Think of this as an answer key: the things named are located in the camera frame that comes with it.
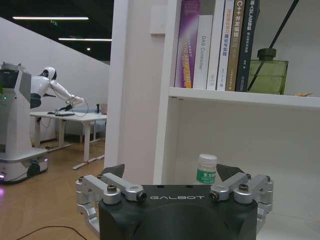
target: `table leg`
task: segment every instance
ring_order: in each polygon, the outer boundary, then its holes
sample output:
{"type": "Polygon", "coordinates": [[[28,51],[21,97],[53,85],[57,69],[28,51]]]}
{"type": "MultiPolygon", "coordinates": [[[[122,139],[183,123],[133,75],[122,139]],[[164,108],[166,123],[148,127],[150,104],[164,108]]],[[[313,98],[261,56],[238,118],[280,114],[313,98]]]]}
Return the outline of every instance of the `table leg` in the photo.
{"type": "Polygon", "coordinates": [[[90,152],[90,122],[84,121],[83,122],[84,127],[84,156],[83,161],[85,163],[89,160],[89,152],[90,152]]]}
{"type": "Polygon", "coordinates": [[[81,168],[95,160],[100,160],[105,157],[105,155],[101,155],[98,157],[94,157],[89,159],[89,152],[90,152],[90,122],[89,121],[84,121],[82,122],[83,127],[84,127],[84,154],[83,154],[83,162],[74,166],[72,169],[77,170],[78,168],[81,168]]]}
{"type": "Polygon", "coordinates": [[[66,121],[59,119],[59,148],[65,145],[65,127],[66,121]]]}
{"type": "Polygon", "coordinates": [[[95,143],[100,141],[100,138],[97,138],[97,124],[96,121],[93,122],[93,140],[90,143],[95,143]]]}
{"type": "Polygon", "coordinates": [[[41,117],[34,118],[34,146],[40,148],[40,121],[41,117]]]}

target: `purple book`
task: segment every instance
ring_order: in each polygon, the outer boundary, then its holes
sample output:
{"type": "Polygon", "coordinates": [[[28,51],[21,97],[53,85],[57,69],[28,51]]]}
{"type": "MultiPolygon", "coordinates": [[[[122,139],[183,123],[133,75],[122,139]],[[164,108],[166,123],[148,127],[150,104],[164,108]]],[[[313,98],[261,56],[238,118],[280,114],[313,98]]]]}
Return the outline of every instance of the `purple book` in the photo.
{"type": "Polygon", "coordinates": [[[191,89],[193,86],[199,13],[199,0],[182,1],[174,81],[176,88],[191,89]]]}

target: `green glass jar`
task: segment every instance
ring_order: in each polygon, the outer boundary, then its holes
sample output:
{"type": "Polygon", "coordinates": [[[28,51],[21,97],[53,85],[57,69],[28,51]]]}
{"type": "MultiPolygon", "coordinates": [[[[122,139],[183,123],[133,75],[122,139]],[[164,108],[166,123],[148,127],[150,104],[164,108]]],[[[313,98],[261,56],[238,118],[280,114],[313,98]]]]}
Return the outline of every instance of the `green glass jar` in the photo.
{"type": "Polygon", "coordinates": [[[257,57],[259,60],[251,60],[248,92],[284,94],[289,62],[273,60],[276,57],[276,54],[277,50],[274,48],[263,48],[258,51],[257,57]],[[255,78],[255,74],[259,68],[260,70],[255,78]]]}

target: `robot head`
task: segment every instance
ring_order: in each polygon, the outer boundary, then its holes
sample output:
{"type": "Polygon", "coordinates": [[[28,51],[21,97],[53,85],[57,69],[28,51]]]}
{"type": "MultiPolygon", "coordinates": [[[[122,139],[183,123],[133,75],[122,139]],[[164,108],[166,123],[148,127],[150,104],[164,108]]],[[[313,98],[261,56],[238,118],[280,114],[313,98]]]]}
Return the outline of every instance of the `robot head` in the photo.
{"type": "Polygon", "coordinates": [[[50,80],[56,80],[57,71],[53,67],[47,66],[43,69],[43,72],[40,74],[40,76],[44,76],[50,80]]]}

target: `small medicine bottle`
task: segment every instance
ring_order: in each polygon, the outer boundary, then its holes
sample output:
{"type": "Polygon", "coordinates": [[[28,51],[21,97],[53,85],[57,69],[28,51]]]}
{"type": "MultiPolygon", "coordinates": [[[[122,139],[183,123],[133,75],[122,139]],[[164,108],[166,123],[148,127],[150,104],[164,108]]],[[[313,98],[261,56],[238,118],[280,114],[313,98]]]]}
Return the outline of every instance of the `small medicine bottle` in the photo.
{"type": "Polygon", "coordinates": [[[217,171],[217,157],[210,154],[200,154],[196,172],[197,184],[214,184],[217,171]]]}

